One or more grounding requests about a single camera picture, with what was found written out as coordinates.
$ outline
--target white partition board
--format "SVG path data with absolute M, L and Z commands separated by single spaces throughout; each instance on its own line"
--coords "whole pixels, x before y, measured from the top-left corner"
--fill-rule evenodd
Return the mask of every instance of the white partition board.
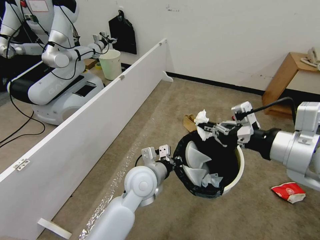
M 0 175 L 0 236 L 40 235 L 37 222 L 55 216 L 163 78 L 166 52 L 163 39 Z

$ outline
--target red wrapper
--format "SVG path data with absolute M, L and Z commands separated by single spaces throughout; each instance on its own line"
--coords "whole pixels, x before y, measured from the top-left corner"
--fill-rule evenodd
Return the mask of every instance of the red wrapper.
M 295 182 L 283 183 L 271 188 L 279 197 L 288 202 L 300 202 L 306 197 L 306 193 Z

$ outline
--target black bag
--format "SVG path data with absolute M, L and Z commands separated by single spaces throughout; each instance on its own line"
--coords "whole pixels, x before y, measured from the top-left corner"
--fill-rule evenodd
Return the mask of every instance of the black bag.
M 186 147 L 187 144 L 193 141 L 198 150 L 210 157 L 212 160 L 206 164 L 209 167 L 210 174 L 218 173 L 219 177 L 223 177 L 219 188 L 208 184 L 207 187 L 199 187 L 194 185 L 187 177 L 182 165 L 188 165 L 186 162 Z M 174 171 L 183 185 L 193 195 L 202 198 L 217 198 L 223 194 L 224 187 L 229 185 L 237 176 L 239 172 L 238 160 L 234 153 L 234 149 L 225 148 L 218 143 L 214 137 L 202 141 L 197 131 L 193 131 L 184 136 L 178 143 L 173 154 L 176 166 Z
M 137 54 L 133 26 L 128 19 L 125 19 L 123 11 L 119 10 L 119 15 L 109 21 L 109 28 L 111 37 L 117 39 L 117 43 L 112 44 L 114 49 Z

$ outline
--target metal hinge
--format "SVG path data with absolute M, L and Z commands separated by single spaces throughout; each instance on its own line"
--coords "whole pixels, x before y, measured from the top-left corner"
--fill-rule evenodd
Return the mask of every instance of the metal hinge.
M 20 160 L 16 165 L 14 165 L 14 168 L 18 171 L 21 171 L 25 166 L 27 166 L 30 163 L 30 160 L 28 159 L 22 159 Z

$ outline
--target white tissue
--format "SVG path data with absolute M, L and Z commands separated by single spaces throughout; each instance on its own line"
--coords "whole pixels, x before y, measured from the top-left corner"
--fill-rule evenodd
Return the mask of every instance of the white tissue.
M 219 175 L 217 173 L 207 174 L 202 179 L 201 184 L 203 187 L 207 187 L 208 184 L 211 183 L 214 187 L 218 188 L 222 179 L 223 179 L 223 177 L 219 177 Z
M 201 127 L 198 127 L 199 123 L 207 123 L 209 121 L 209 118 L 206 117 L 206 114 L 207 114 L 206 110 L 203 110 L 199 112 L 197 117 L 194 119 L 194 122 L 197 126 L 198 134 L 203 141 L 207 140 L 209 137 L 212 137 L 211 132 L 207 132 L 203 130 Z

